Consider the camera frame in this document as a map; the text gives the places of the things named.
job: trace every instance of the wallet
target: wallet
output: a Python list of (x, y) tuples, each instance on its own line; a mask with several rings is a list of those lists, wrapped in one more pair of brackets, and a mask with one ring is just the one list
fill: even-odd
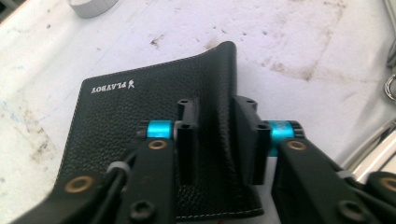
[(233, 143), (236, 47), (224, 42), (170, 63), (83, 81), (57, 182), (80, 171), (102, 175), (127, 150), (142, 120), (177, 120), (177, 101), (199, 106), (197, 181), (177, 184), (177, 221), (263, 214), (254, 186), (242, 181)]

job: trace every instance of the gray cable tie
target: gray cable tie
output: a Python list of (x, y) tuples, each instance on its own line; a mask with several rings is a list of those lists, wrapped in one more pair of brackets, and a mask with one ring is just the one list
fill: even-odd
[(107, 173), (110, 173), (110, 171), (114, 168), (120, 168), (125, 172), (126, 175), (129, 175), (131, 173), (131, 167), (129, 167), (128, 163), (124, 161), (113, 161), (110, 163), (110, 165), (107, 167)]
[(350, 177), (355, 178), (355, 175), (348, 170), (339, 171), (339, 172), (337, 172), (337, 175), (342, 179), (346, 179), (346, 178), (350, 178)]

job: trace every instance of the black leather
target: black leather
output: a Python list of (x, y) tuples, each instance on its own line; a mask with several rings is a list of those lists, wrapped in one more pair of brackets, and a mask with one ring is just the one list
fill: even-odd
[(235, 54), (234, 43), (225, 42), (195, 57), (84, 80), (58, 179), (81, 170), (104, 174), (141, 120), (176, 120), (178, 100), (199, 99), (198, 182), (177, 187), (177, 221), (261, 215), (234, 153)]

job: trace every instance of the stained white surface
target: stained white surface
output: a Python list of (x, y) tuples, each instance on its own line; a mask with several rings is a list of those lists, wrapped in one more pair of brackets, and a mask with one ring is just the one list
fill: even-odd
[[(0, 24), (0, 223), (51, 190), (87, 77), (231, 40), (238, 93), (259, 103), (262, 119), (300, 121), (341, 162), (394, 118), (381, 91), (393, 38), (382, 1), (120, 0), (83, 20), (65, 0), (30, 0)], [(265, 216), (229, 223), (277, 223), (269, 187), (260, 190)]]

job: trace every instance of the black screw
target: black screw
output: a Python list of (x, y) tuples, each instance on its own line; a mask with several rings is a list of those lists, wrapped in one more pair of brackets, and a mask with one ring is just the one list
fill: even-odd
[(149, 201), (139, 201), (131, 205), (130, 218), (133, 223), (148, 223), (155, 215), (155, 206)]
[(352, 223), (369, 223), (370, 215), (358, 203), (352, 201), (341, 201), (338, 203), (338, 210), (343, 218)]

